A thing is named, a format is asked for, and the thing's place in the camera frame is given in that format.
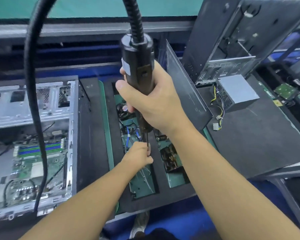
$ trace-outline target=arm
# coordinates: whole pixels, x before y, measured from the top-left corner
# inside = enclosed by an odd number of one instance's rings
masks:
[[[170,138],[220,236],[224,240],[300,240],[300,230],[194,128],[171,77],[158,63],[153,77],[156,87],[148,96],[123,80],[116,87],[130,112],[138,109],[149,124]]]
[[[87,186],[31,228],[20,240],[95,240],[133,176],[153,162],[147,144],[135,142],[110,172]]]

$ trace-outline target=forearm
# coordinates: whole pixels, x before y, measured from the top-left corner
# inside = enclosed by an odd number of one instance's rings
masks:
[[[188,121],[169,136],[224,240],[300,239],[300,230]]]
[[[29,230],[22,240],[95,240],[135,171],[128,163],[84,188]]]

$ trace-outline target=person's left hand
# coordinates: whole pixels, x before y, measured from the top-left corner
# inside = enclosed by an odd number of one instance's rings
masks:
[[[146,142],[135,141],[121,162],[128,164],[137,173],[145,165],[153,163],[153,158],[150,156],[150,145],[147,147]]]

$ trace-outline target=person's right arm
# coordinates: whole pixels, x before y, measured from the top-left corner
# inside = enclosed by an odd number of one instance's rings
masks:
[[[222,239],[300,240],[300,230],[194,128],[171,77],[157,62],[153,77],[156,87],[148,96],[123,80],[117,81],[116,88],[130,112],[139,110],[150,125],[172,141]]]

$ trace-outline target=gray power supply box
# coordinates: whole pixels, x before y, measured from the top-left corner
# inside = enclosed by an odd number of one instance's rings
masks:
[[[259,99],[257,93],[242,75],[218,78],[216,88],[220,94],[217,96],[217,101],[221,105],[220,97],[222,98],[225,112],[245,109]]]

